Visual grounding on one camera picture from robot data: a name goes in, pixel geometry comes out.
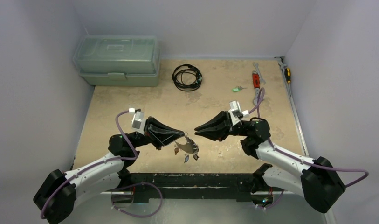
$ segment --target key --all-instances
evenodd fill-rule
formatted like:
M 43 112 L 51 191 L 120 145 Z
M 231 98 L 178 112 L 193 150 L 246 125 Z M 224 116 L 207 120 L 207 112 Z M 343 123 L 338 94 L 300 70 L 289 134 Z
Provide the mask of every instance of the key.
M 233 92 L 238 92 L 242 89 L 246 89 L 247 87 L 242 87 L 242 86 L 236 86 L 235 88 L 232 89 Z

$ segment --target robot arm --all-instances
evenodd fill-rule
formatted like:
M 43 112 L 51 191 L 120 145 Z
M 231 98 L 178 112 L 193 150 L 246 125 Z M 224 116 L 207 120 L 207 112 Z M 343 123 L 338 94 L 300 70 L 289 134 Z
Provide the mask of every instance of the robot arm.
M 134 113 L 132 128 L 135 132 L 126 136 L 135 148 L 153 144 L 161 150 L 185 135 L 183 131 L 170 128 L 153 117 L 144 119 L 140 110 L 131 108 L 130 111 Z M 75 170 L 62 173 L 57 169 L 48 175 L 33 201 L 40 210 L 44 208 L 43 215 L 49 223 L 61 222 L 79 204 L 121 184 L 120 171 L 132 165 L 136 157 L 121 134 L 111 136 L 109 144 L 110 152 L 104 157 Z
M 252 193 L 265 186 L 282 188 L 303 196 L 314 209 L 326 213 L 343 194 L 345 186 L 336 171 L 315 168 L 311 164 L 332 167 L 331 163 L 323 157 L 315 160 L 273 144 L 267 120 L 242 120 L 249 116 L 248 111 L 241 111 L 237 101 L 230 102 L 230 107 L 229 111 L 221 111 L 195 128 L 195 135 L 214 141 L 223 141 L 229 135 L 246 137 L 240 141 L 244 153 L 273 164 L 264 164 L 253 173 Z

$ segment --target wrench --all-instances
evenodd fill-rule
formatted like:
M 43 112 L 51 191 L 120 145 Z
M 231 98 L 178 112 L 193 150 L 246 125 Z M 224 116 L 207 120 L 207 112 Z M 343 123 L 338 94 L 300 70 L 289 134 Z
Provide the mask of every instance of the wrench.
M 263 84 L 266 84 L 265 79 L 262 78 L 261 72 L 259 71 L 258 62 L 257 63 L 254 62 L 252 63 L 252 65 L 255 67 L 256 73 L 258 73 L 259 75 L 260 82 Z

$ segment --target storage box handle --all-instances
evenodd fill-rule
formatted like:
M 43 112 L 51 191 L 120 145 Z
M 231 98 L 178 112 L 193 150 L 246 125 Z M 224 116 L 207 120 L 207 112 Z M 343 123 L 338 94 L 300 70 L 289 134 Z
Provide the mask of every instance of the storage box handle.
M 125 73 L 109 72 L 107 73 L 107 76 L 110 80 L 113 80 L 113 81 L 126 81 L 127 80 Z

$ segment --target screwdriver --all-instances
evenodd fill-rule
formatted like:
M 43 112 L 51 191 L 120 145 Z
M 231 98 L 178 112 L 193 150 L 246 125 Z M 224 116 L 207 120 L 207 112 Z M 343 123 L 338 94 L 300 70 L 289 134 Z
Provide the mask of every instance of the screwdriver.
M 284 76 L 285 76 L 285 81 L 288 84 L 289 96 L 292 96 L 292 94 L 291 94 L 291 70 L 289 68 L 285 69 Z

